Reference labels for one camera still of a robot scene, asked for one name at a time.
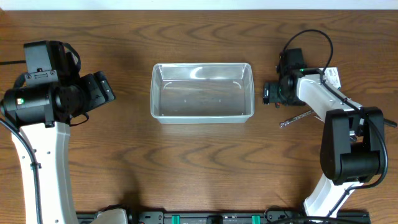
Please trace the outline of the silver combination wrench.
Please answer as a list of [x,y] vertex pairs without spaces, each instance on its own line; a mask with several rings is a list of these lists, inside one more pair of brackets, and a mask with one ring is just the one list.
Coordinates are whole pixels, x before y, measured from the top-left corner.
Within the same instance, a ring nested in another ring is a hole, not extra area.
[[307,111],[307,112],[305,112],[305,113],[302,113],[302,114],[299,114],[299,115],[297,115],[297,116],[294,116],[293,118],[289,118],[289,119],[287,119],[287,120],[281,122],[281,123],[279,124],[279,127],[280,127],[280,128],[284,128],[284,127],[288,126],[289,124],[291,124],[291,123],[293,123],[293,122],[295,122],[295,121],[297,121],[297,120],[300,120],[300,119],[302,119],[302,118],[304,118],[304,117],[306,117],[306,116],[309,116],[309,115],[311,115],[311,114],[313,114],[313,113],[314,113],[314,110],[309,110],[309,111]]

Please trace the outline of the white and blue box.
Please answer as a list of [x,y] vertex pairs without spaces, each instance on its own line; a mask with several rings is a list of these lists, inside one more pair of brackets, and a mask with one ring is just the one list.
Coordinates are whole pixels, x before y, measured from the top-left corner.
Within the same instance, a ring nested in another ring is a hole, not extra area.
[[337,90],[340,90],[341,82],[337,67],[328,67],[324,72],[323,79],[327,82],[327,84],[333,86]]

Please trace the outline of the clear plastic container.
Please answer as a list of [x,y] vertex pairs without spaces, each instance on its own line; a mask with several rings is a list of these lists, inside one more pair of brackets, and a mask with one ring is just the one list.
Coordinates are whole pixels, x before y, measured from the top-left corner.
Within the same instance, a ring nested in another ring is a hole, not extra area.
[[245,123],[254,110],[254,80],[248,63],[153,67],[150,113],[161,124]]

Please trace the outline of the small claw hammer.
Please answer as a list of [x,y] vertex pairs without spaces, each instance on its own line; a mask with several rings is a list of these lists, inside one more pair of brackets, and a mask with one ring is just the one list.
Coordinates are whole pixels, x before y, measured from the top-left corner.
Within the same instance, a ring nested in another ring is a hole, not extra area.
[[387,126],[390,126],[392,128],[396,128],[397,127],[397,123],[395,121],[391,121],[389,119],[384,118],[384,124]]

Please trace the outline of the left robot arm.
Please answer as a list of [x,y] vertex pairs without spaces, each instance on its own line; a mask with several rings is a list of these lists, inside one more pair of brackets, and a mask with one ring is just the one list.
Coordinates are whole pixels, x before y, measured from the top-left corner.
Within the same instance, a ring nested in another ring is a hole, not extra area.
[[68,145],[72,118],[116,96],[103,72],[79,75],[79,54],[68,43],[24,44],[23,73],[1,100],[1,124],[11,132],[22,172],[27,223],[78,223]]

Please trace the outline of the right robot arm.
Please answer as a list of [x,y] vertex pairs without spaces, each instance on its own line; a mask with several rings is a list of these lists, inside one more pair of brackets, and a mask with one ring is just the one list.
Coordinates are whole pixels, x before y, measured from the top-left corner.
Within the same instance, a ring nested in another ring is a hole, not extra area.
[[284,49],[276,66],[277,82],[265,83],[263,103],[276,107],[308,105],[324,122],[320,149],[322,177],[303,202],[313,221],[335,218],[351,193],[379,185],[388,155],[384,116],[342,94],[326,78],[325,68],[309,68],[301,49]]

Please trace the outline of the black mounting rail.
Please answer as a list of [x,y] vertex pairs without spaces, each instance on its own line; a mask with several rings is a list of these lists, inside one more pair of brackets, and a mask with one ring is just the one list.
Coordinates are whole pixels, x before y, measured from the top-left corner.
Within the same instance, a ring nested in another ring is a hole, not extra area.
[[[77,213],[78,223],[91,223],[97,213]],[[304,217],[304,214],[293,210],[269,208],[260,213],[164,213],[164,212],[132,212],[127,213],[127,223],[145,224],[238,224],[238,223],[272,223],[285,218]],[[350,223],[371,223],[368,212],[338,212],[337,219]]]

